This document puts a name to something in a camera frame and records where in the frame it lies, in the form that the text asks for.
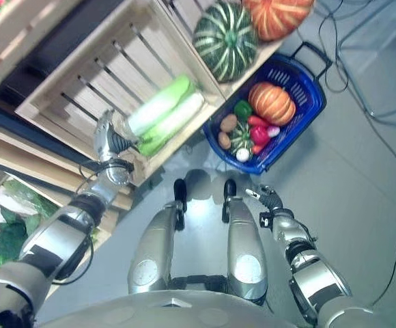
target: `humanoid robot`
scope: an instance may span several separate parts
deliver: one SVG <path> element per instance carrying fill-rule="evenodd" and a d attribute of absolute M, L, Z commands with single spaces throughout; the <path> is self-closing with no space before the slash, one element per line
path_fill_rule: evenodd
<path fill-rule="evenodd" d="M 19 259 L 0 267 L 0 327 L 32 327 L 51 284 L 74 272 L 93 245 L 91 231 L 126 185 L 133 166 L 119 158 L 131 146 L 115 130 L 113 112 L 98 121 L 95 150 L 102 169 L 23 245 Z M 151 220 L 128 272 L 127 297 L 65 316 L 43 327 L 295 327 L 263 308 L 268 290 L 266 257 L 255 218 L 236 184 L 225 183 L 222 220 L 229 225 L 226 276 L 172 278 L 176 230 L 184 228 L 186 185 L 174 184 L 174 201 Z M 308 323 L 318 327 L 386 327 L 352 297 L 345 280 L 316 249 L 305 225 L 269 187 L 246 190 L 269 211 L 270 228 L 289 264 L 289 287 Z"/>

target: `basket handle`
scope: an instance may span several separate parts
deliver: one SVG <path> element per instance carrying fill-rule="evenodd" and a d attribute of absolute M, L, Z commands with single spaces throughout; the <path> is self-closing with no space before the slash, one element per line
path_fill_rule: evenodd
<path fill-rule="evenodd" d="M 323 62 L 326 64 L 325 69 L 323 69 L 318 75 L 315 76 L 315 81 L 318 81 L 322 75 L 324 75 L 325 72 L 333 65 L 333 62 L 331 61 L 330 58 L 328 58 L 327 54 L 325 54 L 321 49 L 319 49 L 316 45 L 311 44 L 310 42 L 303 41 L 302 44 L 295 50 L 295 52 L 292 54 L 291 58 L 294 59 L 296 54 L 303 48 L 307 47 L 310 50 L 312 50 L 314 53 L 318 55 L 319 58 L 323 60 Z"/>

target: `green striped squash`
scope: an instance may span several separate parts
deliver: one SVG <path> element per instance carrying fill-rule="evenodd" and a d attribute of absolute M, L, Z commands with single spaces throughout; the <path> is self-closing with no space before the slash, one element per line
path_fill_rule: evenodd
<path fill-rule="evenodd" d="M 217 1 L 195 27 L 193 45 L 219 82 L 237 79 L 253 63 L 257 34 L 249 11 Z"/>

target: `green bell pepper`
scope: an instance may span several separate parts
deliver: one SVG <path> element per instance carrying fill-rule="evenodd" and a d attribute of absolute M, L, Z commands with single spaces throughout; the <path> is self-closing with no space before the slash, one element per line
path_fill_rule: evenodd
<path fill-rule="evenodd" d="M 234 113 L 239 121 L 246 122 L 253 114 L 253 108 L 251 108 L 247 101 L 241 100 L 234 106 Z"/>

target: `robot leg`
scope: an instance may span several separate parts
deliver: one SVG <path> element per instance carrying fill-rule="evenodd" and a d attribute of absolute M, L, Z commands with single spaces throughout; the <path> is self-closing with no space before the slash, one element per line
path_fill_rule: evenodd
<path fill-rule="evenodd" d="M 184 227 L 186 185 L 183 180 L 174 184 L 175 201 L 166 204 L 156 214 L 137 247 L 128 272 L 128 292 L 136 294 L 167 289 L 173 254 L 175 230 Z"/>
<path fill-rule="evenodd" d="M 250 210 L 236 197 L 236 183 L 224 186 L 223 221 L 229 222 L 228 281 L 234 295 L 262 305 L 268 290 L 264 247 Z"/>

